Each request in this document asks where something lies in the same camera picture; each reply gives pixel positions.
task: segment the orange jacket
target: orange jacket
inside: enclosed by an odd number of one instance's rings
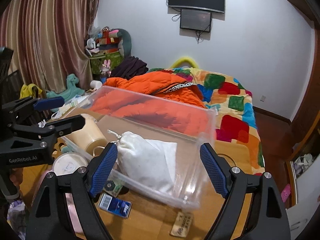
[[[159,100],[154,97],[146,100],[145,96],[142,97],[138,93],[110,89],[95,101],[91,107],[92,111],[126,117],[134,121],[140,120],[159,128],[175,130],[192,136],[197,136],[207,129],[207,112],[198,108],[205,108],[201,101],[200,90],[196,85],[180,76],[164,72],[151,72],[135,76],[130,80],[108,78],[104,85],[171,99],[193,106]]]

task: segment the clear plastic bin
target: clear plastic bin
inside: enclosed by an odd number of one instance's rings
[[[201,191],[208,175],[200,160],[200,146],[215,139],[215,109],[167,100],[155,96],[103,86],[86,98],[68,116],[88,113],[98,120],[98,127],[107,133],[131,131],[144,139],[176,142],[176,174],[172,195],[153,190],[122,174],[115,165],[110,176],[142,195],[182,209],[200,207]]]

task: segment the white cloth pouch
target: white cloth pouch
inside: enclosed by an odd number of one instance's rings
[[[145,140],[125,132],[119,140],[118,165],[123,174],[136,182],[172,194],[176,149],[177,143]]]

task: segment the colorful patchwork blanket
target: colorful patchwork blanket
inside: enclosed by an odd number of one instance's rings
[[[262,147],[252,108],[252,93],[237,79],[196,68],[149,70],[153,71],[175,74],[196,84],[202,92],[204,105],[218,110],[217,140],[246,146],[250,153],[252,173],[264,172]]]

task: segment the curtain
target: curtain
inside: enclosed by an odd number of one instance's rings
[[[10,71],[25,83],[60,93],[67,75],[92,80],[84,39],[99,0],[12,0],[0,18],[0,45],[14,50]]]

